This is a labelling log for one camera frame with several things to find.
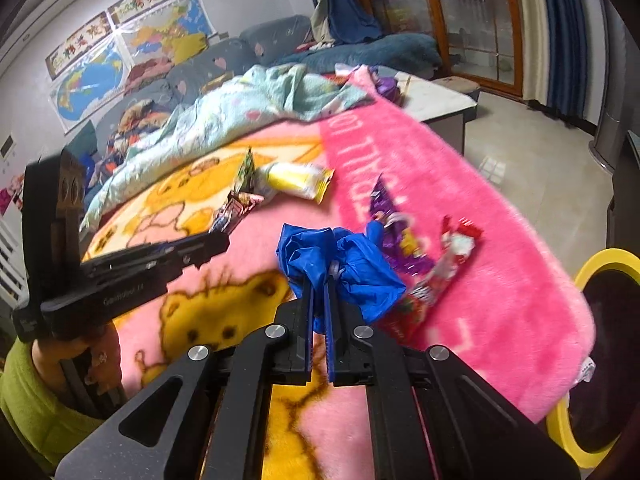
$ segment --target world map poster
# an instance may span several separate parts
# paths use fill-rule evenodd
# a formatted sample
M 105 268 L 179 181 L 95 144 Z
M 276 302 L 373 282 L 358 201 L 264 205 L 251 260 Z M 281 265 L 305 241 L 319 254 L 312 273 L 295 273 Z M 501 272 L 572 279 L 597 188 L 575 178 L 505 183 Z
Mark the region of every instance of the world map poster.
M 73 65 L 51 91 L 51 101 L 65 132 L 121 94 L 129 70 L 114 39 Z
M 215 32 L 200 0 L 175 0 L 120 28 L 134 64 L 157 57 L 182 62 L 203 50 Z

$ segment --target purple bag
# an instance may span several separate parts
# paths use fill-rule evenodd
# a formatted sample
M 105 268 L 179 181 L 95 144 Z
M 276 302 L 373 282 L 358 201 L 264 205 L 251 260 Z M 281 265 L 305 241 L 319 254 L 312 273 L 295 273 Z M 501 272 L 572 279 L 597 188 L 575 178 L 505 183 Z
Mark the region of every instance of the purple bag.
M 398 81 L 396 81 L 395 77 L 379 77 L 376 82 L 376 90 L 383 98 L 392 103 L 395 103 L 396 99 L 400 97 Z
M 369 214 L 384 226 L 382 253 L 393 270 L 417 276 L 433 268 L 434 261 L 417 248 L 407 251 L 407 247 L 413 245 L 409 222 L 391 200 L 381 175 L 371 192 Z

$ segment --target pink fleece blanket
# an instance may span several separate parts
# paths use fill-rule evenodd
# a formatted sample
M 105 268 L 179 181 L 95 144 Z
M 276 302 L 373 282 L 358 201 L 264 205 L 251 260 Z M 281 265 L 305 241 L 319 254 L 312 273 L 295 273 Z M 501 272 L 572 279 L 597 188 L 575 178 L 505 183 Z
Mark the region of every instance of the pink fleece blanket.
M 355 81 L 370 88 L 363 74 Z M 226 254 L 200 270 L 185 269 L 167 295 L 117 321 L 129 394 L 193 344 L 223 348 L 270 322 L 290 294 L 274 254 L 282 224 L 362 231 L 380 173 L 434 258 L 444 215 L 484 229 L 476 257 L 411 345 L 449 346 L 532 420 L 568 391 L 594 339 L 583 296 L 527 221 L 474 168 L 428 127 L 374 99 L 318 123 L 274 124 L 225 146 L 141 193 L 98 232 L 89 256 L 207 229 L 248 146 L 257 165 L 290 160 L 335 168 L 322 205 L 277 197 L 240 224 Z M 364 388 L 333 388 L 323 358 L 318 339 L 312 382 L 274 387 L 265 479 L 374 476 Z

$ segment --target blue curtain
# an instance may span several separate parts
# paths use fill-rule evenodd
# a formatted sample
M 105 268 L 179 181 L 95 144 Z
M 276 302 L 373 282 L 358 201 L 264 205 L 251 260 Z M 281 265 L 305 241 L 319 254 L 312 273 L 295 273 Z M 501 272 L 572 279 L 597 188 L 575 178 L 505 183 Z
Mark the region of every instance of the blue curtain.
M 329 31 L 336 44 L 362 43 L 382 37 L 380 24 L 358 0 L 328 0 Z
M 582 0 L 546 0 L 549 90 L 546 106 L 582 117 L 587 91 L 588 45 Z

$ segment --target metal screw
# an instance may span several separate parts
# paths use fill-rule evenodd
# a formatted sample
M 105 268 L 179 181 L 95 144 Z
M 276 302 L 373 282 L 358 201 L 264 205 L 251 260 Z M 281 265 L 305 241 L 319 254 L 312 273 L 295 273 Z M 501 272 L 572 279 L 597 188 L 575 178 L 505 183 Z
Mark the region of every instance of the metal screw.
M 273 339 L 284 336 L 286 331 L 287 329 L 284 328 L 282 325 L 276 325 L 276 324 L 269 325 L 267 328 L 264 329 L 264 333 L 267 335 L 267 337 L 271 337 Z
M 353 329 L 353 335 L 358 339 L 369 339 L 373 335 L 373 329 L 368 325 L 360 325 Z
M 449 349 L 444 346 L 434 346 L 429 350 L 429 355 L 434 361 L 446 361 L 449 359 Z
M 202 361 L 209 355 L 209 349 L 203 345 L 196 345 L 189 348 L 189 359 L 192 361 Z

